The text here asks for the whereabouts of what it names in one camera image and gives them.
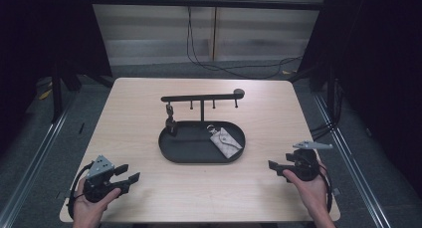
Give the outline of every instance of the small bag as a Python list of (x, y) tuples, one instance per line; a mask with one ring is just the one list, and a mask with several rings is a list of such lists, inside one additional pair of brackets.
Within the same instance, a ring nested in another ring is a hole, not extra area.
[(227, 158), (232, 157), (243, 148), (223, 127), (219, 131), (213, 125), (209, 125), (207, 128), (212, 133), (210, 139)]

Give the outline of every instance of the wall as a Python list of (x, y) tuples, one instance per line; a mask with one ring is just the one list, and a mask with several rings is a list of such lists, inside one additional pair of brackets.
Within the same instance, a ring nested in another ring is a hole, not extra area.
[[(94, 8), (112, 66), (189, 61), (186, 7), (94, 5)], [(200, 61), (279, 60), (300, 56), (318, 14), (198, 7), (191, 12), (195, 54)]]

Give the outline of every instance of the oval tray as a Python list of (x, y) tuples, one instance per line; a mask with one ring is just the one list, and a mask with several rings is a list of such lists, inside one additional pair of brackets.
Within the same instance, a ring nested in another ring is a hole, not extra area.
[[(210, 140), (207, 126), (224, 127), (242, 145), (236, 154), (226, 158)], [(176, 163), (229, 163), (238, 159), (245, 149), (245, 135), (235, 124), (228, 121), (178, 121), (177, 136), (171, 136), (164, 128), (158, 144), (163, 156)]]

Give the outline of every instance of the human hand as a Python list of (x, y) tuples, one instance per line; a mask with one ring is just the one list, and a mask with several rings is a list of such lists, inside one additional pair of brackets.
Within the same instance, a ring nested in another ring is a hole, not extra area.
[(92, 203), (83, 194), (85, 179), (78, 184), (78, 197), (74, 204), (74, 228), (97, 228), (107, 206), (120, 195), (120, 189), (111, 191), (103, 200)]
[(326, 209), (326, 187), (322, 177), (317, 176), (312, 181), (302, 181), (288, 169), (283, 170), (283, 174), (297, 188), (316, 227), (335, 227)]

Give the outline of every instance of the finger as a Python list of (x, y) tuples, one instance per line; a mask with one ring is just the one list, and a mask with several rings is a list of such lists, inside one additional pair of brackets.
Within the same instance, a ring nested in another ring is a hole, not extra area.
[(301, 181), (292, 171), (288, 169), (283, 170), (283, 174), (285, 177), (291, 181), (295, 186), (298, 186), (299, 182)]
[(111, 192), (109, 192), (103, 200), (100, 201), (100, 204), (103, 207), (107, 207), (112, 201), (114, 201), (120, 195), (120, 188), (115, 188)]
[(82, 178), (78, 183), (77, 196), (82, 195), (82, 192), (84, 191), (84, 183), (85, 183), (85, 178)]

